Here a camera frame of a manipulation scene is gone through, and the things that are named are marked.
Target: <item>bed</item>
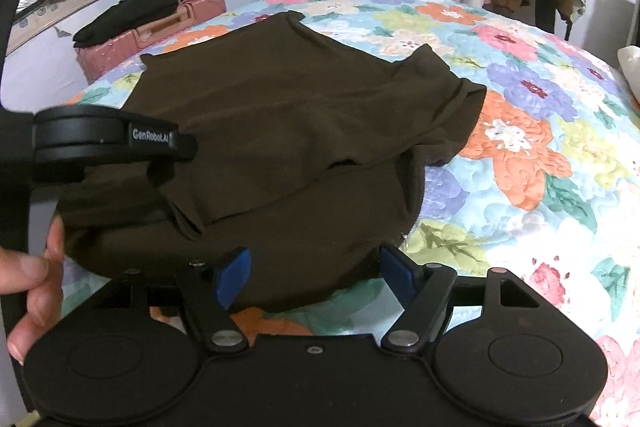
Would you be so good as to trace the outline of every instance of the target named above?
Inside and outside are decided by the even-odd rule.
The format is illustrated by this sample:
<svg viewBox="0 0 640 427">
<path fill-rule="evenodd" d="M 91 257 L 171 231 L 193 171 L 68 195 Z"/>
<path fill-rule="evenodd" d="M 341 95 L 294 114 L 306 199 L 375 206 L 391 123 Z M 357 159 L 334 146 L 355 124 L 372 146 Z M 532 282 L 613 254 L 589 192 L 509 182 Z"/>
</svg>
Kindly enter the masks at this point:
<svg viewBox="0 0 640 427">
<path fill-rule="evenodd" d="M 420 216 L 402 250 L 419 264 L 484 276 L 513 271 L 603 349 L 602 427 L 640 425 L 640 106 L 593 55 L 523 23 L 449 0 L 263 0 L 167 39 L 162 54 L 283 10 L 346 45 L 399 60 L 428 44 L 489 91 L 466 147 L 426 168 Z M 135 56 L 69 103 L 122 107 L 142 74 Z M 63 314 L 105 279 L 68 260 Z M 402 308 L 382 280 L 265 315 L 316 335 L 373 333 Z M 456 309 L 451 326 L 478 316 Z"/>
</svg>

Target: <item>suitcase handle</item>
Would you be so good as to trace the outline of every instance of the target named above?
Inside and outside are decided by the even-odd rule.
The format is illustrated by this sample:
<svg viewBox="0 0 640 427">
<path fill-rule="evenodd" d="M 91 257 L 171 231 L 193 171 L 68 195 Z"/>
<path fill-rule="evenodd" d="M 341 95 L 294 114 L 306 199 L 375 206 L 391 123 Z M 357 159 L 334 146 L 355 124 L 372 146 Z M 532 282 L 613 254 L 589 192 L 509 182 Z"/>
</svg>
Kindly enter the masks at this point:
<svg viewBox="0 0 640 427">
<path fill-rule="evenodd" d="M 189 28 L 196 23 L 193 9 L 189 4 L 178 6 L 173 15 L 150 22 L 133 30 L 133 35 L 140 49 L 147 48 L 171 35 Z"/>
</svg>

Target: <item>human hand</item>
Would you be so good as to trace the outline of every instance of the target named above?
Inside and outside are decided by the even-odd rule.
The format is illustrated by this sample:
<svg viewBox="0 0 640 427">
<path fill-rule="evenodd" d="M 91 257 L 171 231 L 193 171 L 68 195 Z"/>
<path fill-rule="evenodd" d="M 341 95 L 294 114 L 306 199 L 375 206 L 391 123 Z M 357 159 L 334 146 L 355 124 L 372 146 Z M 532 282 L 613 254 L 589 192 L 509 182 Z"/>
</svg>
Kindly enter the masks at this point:
<svg viewBox="0 0 640 427">
<path fill-rule="evenodd" d="M 60 217 L 51 223 L 44 256 L 0 248 L 0 294 L 27 292 L 27 314 L 7 338 L 9 353 L 20 363 L 60 320 L 64 250 L 65 228 Z"/>
</svg>

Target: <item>white pillow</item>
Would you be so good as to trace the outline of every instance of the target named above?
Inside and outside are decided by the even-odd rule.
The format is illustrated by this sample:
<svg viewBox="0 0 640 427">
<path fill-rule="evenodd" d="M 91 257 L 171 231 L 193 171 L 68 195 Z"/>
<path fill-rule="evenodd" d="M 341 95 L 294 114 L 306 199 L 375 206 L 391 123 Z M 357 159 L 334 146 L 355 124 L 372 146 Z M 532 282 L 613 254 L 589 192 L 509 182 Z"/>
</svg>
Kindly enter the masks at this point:
<svg viewBox="0 0 640 427">
<path fill-rule="evenodd" d="M 640 102 L 640 48 L 637 46 L 622 48 L 618 51 L 618 60 L 631 91 Z"/>
</svg>

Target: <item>metal screw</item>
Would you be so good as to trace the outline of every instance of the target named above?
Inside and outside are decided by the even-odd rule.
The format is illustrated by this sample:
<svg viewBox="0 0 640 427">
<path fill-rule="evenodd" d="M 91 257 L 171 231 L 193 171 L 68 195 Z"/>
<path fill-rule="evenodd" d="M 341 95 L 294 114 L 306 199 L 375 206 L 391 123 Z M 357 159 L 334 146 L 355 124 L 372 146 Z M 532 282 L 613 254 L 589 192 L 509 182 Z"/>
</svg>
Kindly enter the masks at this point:
<svg viewBox="0 0 640 427">
<path fill-rule="evenodd" d="M 418 343 L 420 337 L 413 331 L 397 330 L 389 334 L 388 340 L 394 346 L 411 347 Z"/>
<path fill-rule="evenodd" d="M 233 347 L 242 342 L 242 335 L 234 330 L 220 330 L 211 335 L 211 342 L 220 347 Z"/>
</svg>

